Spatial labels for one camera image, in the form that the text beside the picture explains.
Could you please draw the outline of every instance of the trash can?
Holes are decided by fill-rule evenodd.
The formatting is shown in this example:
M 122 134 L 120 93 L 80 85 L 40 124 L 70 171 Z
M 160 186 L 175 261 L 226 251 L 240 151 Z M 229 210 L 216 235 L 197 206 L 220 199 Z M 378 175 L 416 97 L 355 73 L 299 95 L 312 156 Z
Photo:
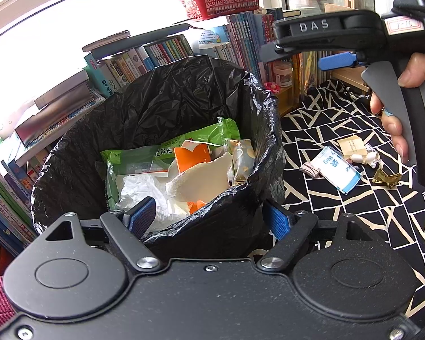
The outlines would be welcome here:
M 255 168 L 244 185 L 224 191 L 206 206 L 143 238 L 161 259 L 238 258 L 267 232 L 262 202 L 284 198 L 284 156 L 277 98 L 234 64 L 192 56 L 157 67 L 122 93 L 107 98 L 77 121 L 52 150 L 34 185 L 33 223 L 45 230 L 63 213 L 95 219 L 107 211 L 100 176 L 103 150 L 158 145 L 203 128 L 217 118 L 236 121 L 251 139 Z

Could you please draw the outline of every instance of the hand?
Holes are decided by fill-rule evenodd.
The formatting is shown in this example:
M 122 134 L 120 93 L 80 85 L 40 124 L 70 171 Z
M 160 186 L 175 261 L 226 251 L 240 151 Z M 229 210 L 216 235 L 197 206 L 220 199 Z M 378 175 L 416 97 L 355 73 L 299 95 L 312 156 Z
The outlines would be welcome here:
M 411 56 L 405 71 L 398 78 L 400 87 L 414 88 L 420 86 L 425 81 L 425 55 L 415 53 Z M 370 109 L 373 114 L 377 114 L 384 107 L 376 93 L 372 94 L 370 100 Z M 398 154 L 401 156 L 402 162 L 408 159 L 408 143 L 401 135 L 403 128 L 400 120 L 388 111 L 382 113 L 382 123 L 392 138 L 392 143 Z

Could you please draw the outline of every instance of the black and white patterned blanket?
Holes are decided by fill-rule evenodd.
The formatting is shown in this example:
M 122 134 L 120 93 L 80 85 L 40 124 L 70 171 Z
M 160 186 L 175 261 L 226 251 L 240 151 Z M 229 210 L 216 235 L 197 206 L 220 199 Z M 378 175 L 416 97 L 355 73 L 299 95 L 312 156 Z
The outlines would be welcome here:
M 367 109 L 366 98 L 329 80 L 314 90 L 297 110 L 281 119 L 283 130 L 285 202 L 294 212 L 313 211 L 320 219 L 335 220 L 354 213 L 411 265 L 418 288 L 407 315 L 425 325 L 425 188 L 417 183 L 415 167 L 401 163 L 381 120 Z M 299 167 L 312 160 L 323 146 L 340 151 L 337 139 L 358 135 L 380 154 L 387 173 L 403 174 L 393 190 L 371 182 L 375 169 L 354 164 L 361 173 L 358 185 L 347 195 L 324 178 L 311 179 Z

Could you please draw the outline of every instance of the metal screw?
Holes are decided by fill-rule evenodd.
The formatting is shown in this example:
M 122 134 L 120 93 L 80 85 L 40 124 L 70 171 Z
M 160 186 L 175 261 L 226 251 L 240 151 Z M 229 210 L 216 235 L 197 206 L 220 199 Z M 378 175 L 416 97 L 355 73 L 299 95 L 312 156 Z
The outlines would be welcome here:
M 389 334 L 389 340 L 402 340 L 405 332 L 402 329 L 394 329 Z
M 33 337 L 32 330 L 30 330 L 27 327 L 21 327 L 19 330 L 17 330 L 17 336 L 21 340 L 31 340 Z
M 280 268 L 283 265 L 283 260 L 278 257 L 263 258 L 261 261 L 261 265 L 264 268 Z
M 214 265 L 208 265 L 205 267 L 205 271 L 207 272 L 217 272 L 218 268 Z
M 159 265 L 159 260 L 156 257 L 143 257 L 137 261 L 137 266 L 140 268 L 155 268 Z

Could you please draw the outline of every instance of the fingernail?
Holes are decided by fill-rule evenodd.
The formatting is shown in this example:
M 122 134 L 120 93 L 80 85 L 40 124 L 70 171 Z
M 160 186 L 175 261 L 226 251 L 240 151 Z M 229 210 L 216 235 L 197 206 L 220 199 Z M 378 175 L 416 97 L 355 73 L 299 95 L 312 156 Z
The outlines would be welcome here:
M 387 125 L 387 127 L 388 127 L 388 131 L 389 131 L 390 134 L 397 134 L 398 133 L 397 126 L 394 123 L 389 123 Z
M 401 146 L 400 146 L 400 145 L 396 145 L 396 146 L 395 146 L 395 150 L 396 150 L 396 151 L 397 151 L 397 153 L 400 155 L 401 160 L 403 161 L 403 160 L 404 160 L 404 157 L 403 157 L 403 148 L 401 148 Z
M 401 73 L 400 77 L 398 78 L 398 85 L 400 87 L 404 87 L 408 83 L 409 78 L 411 78 L 411 72 L 406 69 L 404 72 Z
M 384 108 L 384 113 L 385 113 L 387 116 L 393 116 L 393 113 L 392 113 L 392 112 L 387 111 L 387 108 Z

